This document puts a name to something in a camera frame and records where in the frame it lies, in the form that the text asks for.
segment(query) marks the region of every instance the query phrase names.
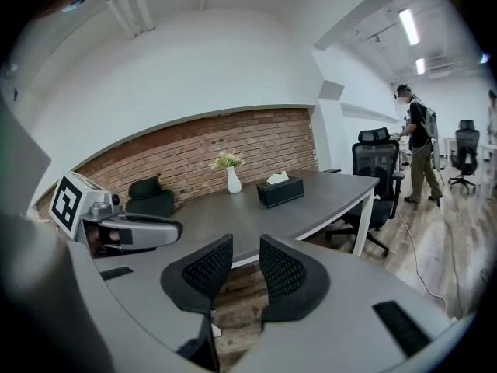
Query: vase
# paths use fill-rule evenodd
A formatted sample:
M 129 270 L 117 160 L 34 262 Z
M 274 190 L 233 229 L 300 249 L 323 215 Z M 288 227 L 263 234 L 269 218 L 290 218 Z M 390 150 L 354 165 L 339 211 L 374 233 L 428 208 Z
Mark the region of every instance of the vase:
M 238 179 L 235 173 L 234 167 L 227 167 L 226 173 L 228 173 L 228 190 L 230 193 L 238 193 L 242 190 L 242 183 Z

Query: bouquet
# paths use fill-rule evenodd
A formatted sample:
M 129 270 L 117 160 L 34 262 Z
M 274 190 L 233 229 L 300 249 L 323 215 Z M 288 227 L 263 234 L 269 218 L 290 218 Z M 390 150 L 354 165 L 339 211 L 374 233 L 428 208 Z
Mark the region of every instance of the bouquet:
M 245 164 L 245 160 L 242 160 L 242 154 L 234 155 L 232 153 L 227 153 L 226 151 L 219 152 L 219 156 L 209 164 L 212 170 L 214 169 L 226 169 L 227 167 L 240 167 Z

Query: black tissue box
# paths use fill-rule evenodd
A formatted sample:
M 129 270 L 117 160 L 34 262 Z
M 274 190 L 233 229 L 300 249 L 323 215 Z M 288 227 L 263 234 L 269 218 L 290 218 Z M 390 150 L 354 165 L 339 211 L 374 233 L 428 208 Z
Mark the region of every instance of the black tissue box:
M 273 185 L 264 181 L 255 187 L 259 200 L 267 208 L 304 196 L 304 181 L 300 177 L 289 176 L 288 180 Z

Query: chair seat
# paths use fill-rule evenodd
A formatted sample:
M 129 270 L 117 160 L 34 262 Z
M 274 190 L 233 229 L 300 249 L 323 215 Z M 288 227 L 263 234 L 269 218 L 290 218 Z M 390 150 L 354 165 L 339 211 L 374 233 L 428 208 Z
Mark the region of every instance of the chair seat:
M 370 228 L 380 228 L 385 225 L 391 214 L 391 209 L 394 207 L 394 202 L 391 200 L 374 200 L 373 211 L 371 212 Z M 348 222 L 353 227 L 358 227 L 360 223 L 360 215 L 363 208 L 363 202 L 352 207 L 343 216 L 342 220 Z
M 159 195 L 144 199 L 131 199 L 126 203 L 127 213 L 147 214 L 156 217 L 170 218 L 174 204 L 174 194 L 165 190 Z

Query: khaki pants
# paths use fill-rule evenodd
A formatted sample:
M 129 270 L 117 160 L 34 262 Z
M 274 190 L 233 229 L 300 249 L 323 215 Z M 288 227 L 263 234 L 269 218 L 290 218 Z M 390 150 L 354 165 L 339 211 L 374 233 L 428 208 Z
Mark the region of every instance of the khaki pants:
M 419 203 L 421 201 L 422 184 L 424 177 L 428 181 L 429 187 L 432 189 L 433 197 L 441 197 L 442 191 L 432 168 L 432 143 L 428 142 L 422 148 L 412 149 L 411 160 L 411 181 L 412 181 L 412 195 L 411 199 Z

